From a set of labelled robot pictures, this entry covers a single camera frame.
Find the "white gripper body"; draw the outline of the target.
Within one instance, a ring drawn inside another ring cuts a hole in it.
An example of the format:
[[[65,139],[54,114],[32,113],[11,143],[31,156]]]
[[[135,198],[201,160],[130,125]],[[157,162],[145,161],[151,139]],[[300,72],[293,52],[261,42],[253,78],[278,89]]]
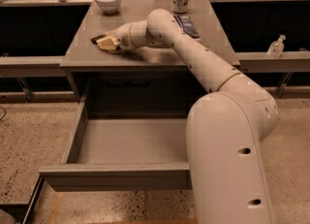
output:
[[[134,43],[136,25],[134,23],[124,24],[111,31],[112,36],[116,39],[118,46],[122,50],[134,50],[137,48]]]

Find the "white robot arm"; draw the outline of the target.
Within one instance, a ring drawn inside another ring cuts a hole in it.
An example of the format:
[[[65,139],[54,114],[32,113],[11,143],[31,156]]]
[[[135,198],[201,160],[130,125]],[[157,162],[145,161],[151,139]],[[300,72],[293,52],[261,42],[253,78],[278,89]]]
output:
[[[199,224],[276,224],[259,143],[278,122],[274,98],[197,40],[168,11],[95,39],[108,52],[172,48],[206,90],[190,109],[186,147]]]

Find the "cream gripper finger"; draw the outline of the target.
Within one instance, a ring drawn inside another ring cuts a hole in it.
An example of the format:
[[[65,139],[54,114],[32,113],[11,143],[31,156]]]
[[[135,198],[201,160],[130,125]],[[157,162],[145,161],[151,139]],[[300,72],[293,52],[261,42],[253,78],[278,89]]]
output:
[[[115,37],[106,36],[96,40],[98,47],[105,51],[117,51],[119,49],[119,42]]]

